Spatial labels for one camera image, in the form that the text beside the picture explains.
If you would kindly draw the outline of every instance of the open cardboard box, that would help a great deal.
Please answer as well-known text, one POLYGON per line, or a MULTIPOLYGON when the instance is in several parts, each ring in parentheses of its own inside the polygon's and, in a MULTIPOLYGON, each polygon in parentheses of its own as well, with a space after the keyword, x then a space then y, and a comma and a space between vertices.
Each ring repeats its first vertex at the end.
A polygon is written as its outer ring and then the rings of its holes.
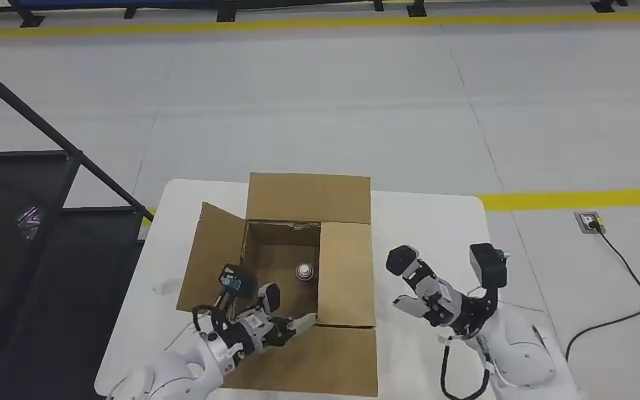
POLYGON ((253 173, 246 220, 203 203, 177 308, 213 304, 227 263, 278 284, 275 315, 318 322, 244 360, 224 387, 377 396, 369 178, 253 173), (296 278, 302 263, 313 281, 296 278))

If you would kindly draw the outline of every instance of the wall outlet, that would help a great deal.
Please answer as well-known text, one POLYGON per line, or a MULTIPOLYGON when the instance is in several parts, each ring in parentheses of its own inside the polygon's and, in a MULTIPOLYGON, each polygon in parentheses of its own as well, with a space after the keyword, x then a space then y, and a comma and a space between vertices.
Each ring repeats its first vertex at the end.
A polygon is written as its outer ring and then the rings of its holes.
POLYGON ((593 234, 598 233, 593 228, 589 227, 589 222, 598 221, 600 224, 600 228, 602 229, 602 233, 606 233, 604 229, 604 225, 602 224, 602 219, 595 211, 576 211, 573 213, 576 216, 576 220, 578 221, 578 225, 580 226, 580 230, 582 233, 593 234))

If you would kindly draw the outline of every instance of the yellow floor line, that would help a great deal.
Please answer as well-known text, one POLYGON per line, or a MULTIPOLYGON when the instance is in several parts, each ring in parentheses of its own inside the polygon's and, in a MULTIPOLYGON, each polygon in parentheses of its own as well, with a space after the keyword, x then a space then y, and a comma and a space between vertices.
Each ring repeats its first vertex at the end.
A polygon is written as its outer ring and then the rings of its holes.
MULTIPOLYGON (((640 189, 593 192, 527 192, 483 194, 477 196, 486 211, 585 210, 610 207, 640 206, 640 189)), ((155 215, 156 209, 150 209, 155 215)), ((144 219, 143 225, 150 225, 144 219)))
POLYGON ((434 16, 426 18, 368 17, 368 18, 298 18, 271 21, 232 23, 137 24, 106 26, 74 26, 39 28, 0 28, 0 38, 98 36, 98 35, 151 35, 214 33, 223 31, 247 32, 273 29, 362 28, 429 25, 557 25, 597 22, 640 22, 640 12, 540 15, 477 15, 434 16))

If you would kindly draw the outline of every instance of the concrete floor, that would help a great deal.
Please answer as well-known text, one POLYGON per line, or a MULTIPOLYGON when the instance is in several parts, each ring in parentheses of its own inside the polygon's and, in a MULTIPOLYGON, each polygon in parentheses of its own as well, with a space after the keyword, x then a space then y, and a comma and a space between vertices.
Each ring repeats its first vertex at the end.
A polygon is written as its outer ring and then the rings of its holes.
MULTIPOLYGON (((21 39, 0 54, 2 81, 148 207, 171 179, 250 171, 445 194, 640 186, 632 25, 21 39)), ((0 150, 54 148, 4 104, 0 132, 0 150)), ((113 204, 88 173, 68 200, 113 204)), ((513 255, 502 298, 534 309, 523 312, 563 347, 640 308, 640 289, 572 211, 487 215, 513 255)), ((598 211, 640 265, 640 211, 598 211)), ((576 343, 570 365, 590 398, 637 398, 638 333, 640 318, 576 343)))

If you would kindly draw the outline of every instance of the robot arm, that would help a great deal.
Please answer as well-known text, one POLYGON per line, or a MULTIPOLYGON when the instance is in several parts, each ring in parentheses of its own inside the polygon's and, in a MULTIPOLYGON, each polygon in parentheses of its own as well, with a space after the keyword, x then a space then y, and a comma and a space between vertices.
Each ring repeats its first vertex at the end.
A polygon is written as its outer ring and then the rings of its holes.
POLYGON ((527 323, 514 310, 498 308, 498 289, 507 284, 508 253, 491 244, 470 246, 470 259, 478 280, 486 290, 481 298, 469 297, 438 277, 419 258, 417 250, 400 246, 389 252, 387 270, 404 281, 418 296, 399 296, 394 306, 431 326, 450 327, 455 336, 447 341, 440 379, 445 396, 449 342, 463 340, 485 362, 483 386, 465 399, 478 398, 488 382, 501 400, 578 399, 566 361, 553 336, 527 323))
POLYGON ((243 273, 240 267, 227 265, 219 278, 223 289, 214 306, 194 308, 197 333, 189 350, 161 353, 155 361, 127 375, 107 399, 204 400, 246 357, 284 346, 315 324, 314 313, 298 319, 271 315, 280 306, 280 289, 275 283, 258 289, 255 304, 234 316, 236 298, 254 293, 255 280, 243 273), (200 327, 201 311, 211 317, 210 332, 200 327), (202 372, 194 373, 190 364, 199 366, 202 372))

